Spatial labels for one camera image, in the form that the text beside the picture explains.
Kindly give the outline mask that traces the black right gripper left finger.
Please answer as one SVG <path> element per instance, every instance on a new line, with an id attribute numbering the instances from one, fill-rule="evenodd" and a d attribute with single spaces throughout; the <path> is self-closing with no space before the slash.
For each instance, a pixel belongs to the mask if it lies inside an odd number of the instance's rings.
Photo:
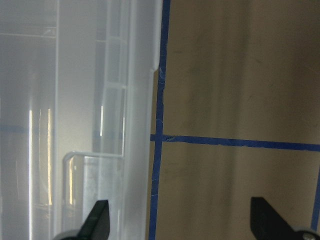
<path id="1" fill-rule="evenodd" d="M 108 200 L 98 200 L 77 234 L 78 240 L 107 240 L 110 235 Z"/>

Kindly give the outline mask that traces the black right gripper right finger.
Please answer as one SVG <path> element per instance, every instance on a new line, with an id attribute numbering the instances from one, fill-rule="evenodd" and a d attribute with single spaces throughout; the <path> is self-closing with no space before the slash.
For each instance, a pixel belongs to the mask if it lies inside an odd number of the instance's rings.
<path id="1" fill-rule="evenodd" d="M 296 240 L 296 232 L 263 198 L 250 200 L 250 230 L 256 240 Z"/>

